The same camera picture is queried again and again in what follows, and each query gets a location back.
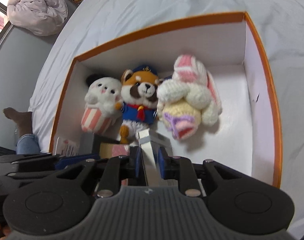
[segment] person's leg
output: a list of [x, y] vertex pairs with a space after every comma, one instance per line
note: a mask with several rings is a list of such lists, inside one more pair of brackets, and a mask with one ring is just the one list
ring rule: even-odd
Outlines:
[[32, 112], [17, 112], [10, 107], [3, 112], [18, 126], [20, 139], [17, 143], [17, 154], [39, 154], [38, 137], [32, 132]]

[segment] crocheted bunny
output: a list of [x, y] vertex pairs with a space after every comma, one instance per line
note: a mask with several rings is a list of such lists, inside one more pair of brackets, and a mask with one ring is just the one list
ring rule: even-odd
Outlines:
[[222, 110], [212, 75], [192, 55], [177, 58], [172, 79], [159, 86], [157, 97], [157, 114], [178, 140], [193, 135], [200, 122], [214, 125]]

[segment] white bed sheet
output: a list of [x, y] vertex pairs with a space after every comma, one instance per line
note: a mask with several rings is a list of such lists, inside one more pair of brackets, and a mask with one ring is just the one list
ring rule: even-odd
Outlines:
[[54, 44], [30, 100], [43, 152], [74, 56], [149, 25], [202, 13], [246, 10], [263, 40], [283, 130], [281, 188], [294, 200], [289, 232], [304, 234], [304, 0], [85, 0]]

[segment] striped fabric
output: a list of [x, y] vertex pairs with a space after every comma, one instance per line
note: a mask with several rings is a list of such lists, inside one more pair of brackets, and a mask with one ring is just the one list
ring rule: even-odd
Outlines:
[[94, 132], [97, 134], [103, 134], [111, 125], [112, 119], [104, 117], [100, 109], [97, 108], [85, 108], [81, 128], [84, 132]]

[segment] bundled blanket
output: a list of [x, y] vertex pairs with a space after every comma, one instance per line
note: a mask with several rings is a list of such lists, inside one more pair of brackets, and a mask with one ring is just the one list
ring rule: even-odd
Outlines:
[[62, 30], [68, 8], [64, 0], [9, 0], [7, 15], [13, 25], [48, 36]]

